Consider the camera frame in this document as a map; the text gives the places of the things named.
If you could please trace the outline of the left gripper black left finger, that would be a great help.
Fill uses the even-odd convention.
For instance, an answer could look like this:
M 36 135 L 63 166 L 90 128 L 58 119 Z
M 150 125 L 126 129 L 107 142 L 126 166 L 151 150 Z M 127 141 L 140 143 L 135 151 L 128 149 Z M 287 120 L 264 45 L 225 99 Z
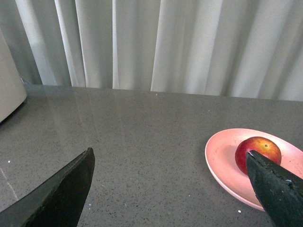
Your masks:
M 88 196 L 95 155 L 87 148 L 74 160 L 0 213 L 2 227 L 75 227 Z

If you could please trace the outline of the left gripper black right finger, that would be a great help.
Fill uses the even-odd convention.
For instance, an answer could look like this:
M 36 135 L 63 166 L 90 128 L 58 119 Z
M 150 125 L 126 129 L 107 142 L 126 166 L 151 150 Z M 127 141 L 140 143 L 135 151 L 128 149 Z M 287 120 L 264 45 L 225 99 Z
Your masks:
M 246 154 L 255 195 L 275 227 L 303 225 L 303 180 L 257 151 Z

